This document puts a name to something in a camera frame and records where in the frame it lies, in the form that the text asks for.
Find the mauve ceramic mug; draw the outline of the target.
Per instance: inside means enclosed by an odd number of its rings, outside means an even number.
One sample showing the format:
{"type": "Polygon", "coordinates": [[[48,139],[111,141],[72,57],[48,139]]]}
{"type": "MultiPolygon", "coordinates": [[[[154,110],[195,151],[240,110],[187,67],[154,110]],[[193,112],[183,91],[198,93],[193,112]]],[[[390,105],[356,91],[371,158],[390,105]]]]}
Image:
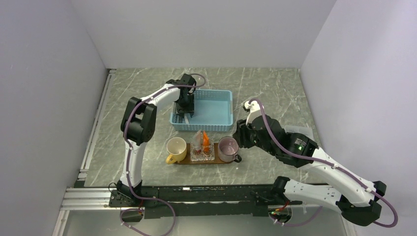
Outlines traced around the mauve ceramic mug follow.
{"type": "Polygon", "coordinates": [[[238,154],[239,146],[237,141],[233,137],[223,137],[218,142],[218,156],[223,162],[237,162],[242,161],[241,156],[238,154]]]}

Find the yellow ceramic mug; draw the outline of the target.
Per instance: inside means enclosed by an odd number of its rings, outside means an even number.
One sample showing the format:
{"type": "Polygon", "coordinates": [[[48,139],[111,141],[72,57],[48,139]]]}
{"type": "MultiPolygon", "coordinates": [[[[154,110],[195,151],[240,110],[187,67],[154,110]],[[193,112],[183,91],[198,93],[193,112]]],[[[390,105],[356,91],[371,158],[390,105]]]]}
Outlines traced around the yellow ceramic mug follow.
{"type": "Polygon", "coordinates": [[[166,158],[166,164],[174,164],[182,161],[187,154],[187,143],[183,138],[171,138],[166,145],[169,156],[166,158]]]}

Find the brown oval wooden tray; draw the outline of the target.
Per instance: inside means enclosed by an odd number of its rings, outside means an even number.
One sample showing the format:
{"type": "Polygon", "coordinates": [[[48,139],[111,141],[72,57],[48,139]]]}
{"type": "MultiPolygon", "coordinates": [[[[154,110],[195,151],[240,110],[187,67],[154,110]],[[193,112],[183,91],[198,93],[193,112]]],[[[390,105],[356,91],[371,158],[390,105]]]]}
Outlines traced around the brown oval wooden tray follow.
{"type": "Polygon", "coordinates": [[[190,153],[189,153],[190,144],[187,144],[186,157],[182,161],[180,161],[176,164],[179,164],[179,165],[205,165],[205,164],[230,164],[230,163],[233,163],[233,162],[226,163],[226,162],[223,162],[222,160],[219,159],[218,149],[217,149],[218,148],[218,143],[214,143],[214,148],[215,148],[215,160],[214,161],[211,161],[211,162],[192,162],[190,160],[190,153]]]}

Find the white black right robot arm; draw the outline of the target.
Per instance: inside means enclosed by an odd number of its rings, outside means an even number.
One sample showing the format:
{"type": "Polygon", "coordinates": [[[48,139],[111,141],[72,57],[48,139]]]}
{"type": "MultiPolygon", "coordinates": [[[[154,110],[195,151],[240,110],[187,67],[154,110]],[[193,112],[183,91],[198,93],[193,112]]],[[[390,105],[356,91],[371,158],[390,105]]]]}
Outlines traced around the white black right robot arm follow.
{"type": "Polygon", "coordinates": [[[278,176],[271,189],[277,204],[300,201],[332,209],[351,223],[368,226],[377,223],[382,206],[379,200],[387,186],[381,181],[365,180],[331,158],[308,136],[287,132],[270,116],[248,122],[237,121],[233,138],[240,148],[258,147],[280,162],[314,173],[325,185],[306,184],[278,176]]]}

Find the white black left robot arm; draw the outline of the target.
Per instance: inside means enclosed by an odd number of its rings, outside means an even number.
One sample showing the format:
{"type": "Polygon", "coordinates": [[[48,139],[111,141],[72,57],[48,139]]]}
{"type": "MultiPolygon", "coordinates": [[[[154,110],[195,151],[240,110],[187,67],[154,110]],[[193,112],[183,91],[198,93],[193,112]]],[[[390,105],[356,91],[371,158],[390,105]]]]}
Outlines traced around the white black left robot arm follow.
{"type": "Polygon", "coordinates": [[[174,113],[191,118],[195,112],[194,92],[199,88],[195,74],[183,74],[180,79],[168,80],[152,94],[128,100],[120,129],[125,143],[125,160],[120,180],[116,183],[122,200],[130,207],[141,198],[142,163],[147,143],[153,137],[158,111],[174,105],[174,113]]]}

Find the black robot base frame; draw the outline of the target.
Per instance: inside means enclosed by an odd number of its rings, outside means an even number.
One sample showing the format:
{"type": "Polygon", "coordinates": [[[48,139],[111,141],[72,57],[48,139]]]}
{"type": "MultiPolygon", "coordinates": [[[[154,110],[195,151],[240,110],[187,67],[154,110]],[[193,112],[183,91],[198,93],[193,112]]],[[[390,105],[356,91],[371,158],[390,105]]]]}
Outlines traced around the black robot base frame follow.
{"type": "Polygon", "coordinates": [[[180,216],[268,216],[276,208],[300,201],[288,200],[271,184],[207,186],[143,186],[140,198],[114,189],[109,207],[140,208],[145,219],[180,216]]]}

